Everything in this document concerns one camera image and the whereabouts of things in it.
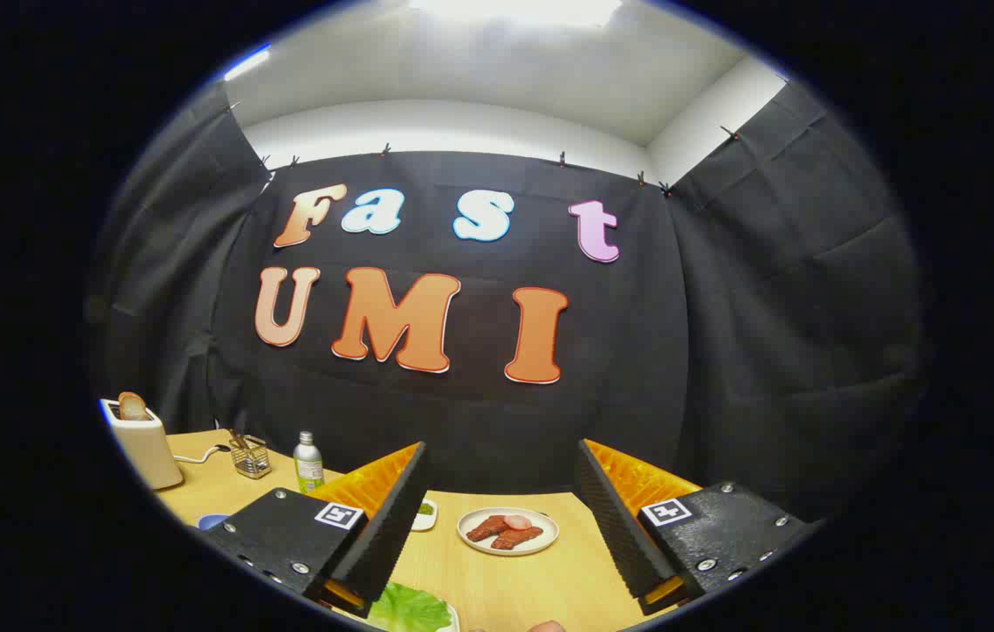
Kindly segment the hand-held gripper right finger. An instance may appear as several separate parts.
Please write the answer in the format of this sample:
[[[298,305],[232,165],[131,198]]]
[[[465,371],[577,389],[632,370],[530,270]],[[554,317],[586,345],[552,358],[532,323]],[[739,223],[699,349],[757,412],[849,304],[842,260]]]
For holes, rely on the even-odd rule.
[[[702,487],[589,439],[578,443],[574,472],[577,495],[645,615],[722,591],[822,527],[746,485]]]

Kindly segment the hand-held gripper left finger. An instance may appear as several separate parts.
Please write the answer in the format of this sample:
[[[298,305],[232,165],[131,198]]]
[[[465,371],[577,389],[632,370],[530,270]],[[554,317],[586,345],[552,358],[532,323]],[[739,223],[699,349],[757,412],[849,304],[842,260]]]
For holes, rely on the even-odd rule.
[[[309,493],[272,488],[203,529],[201,540],[283,591],[365,617],[430,480],[428,445],[416,442]]]

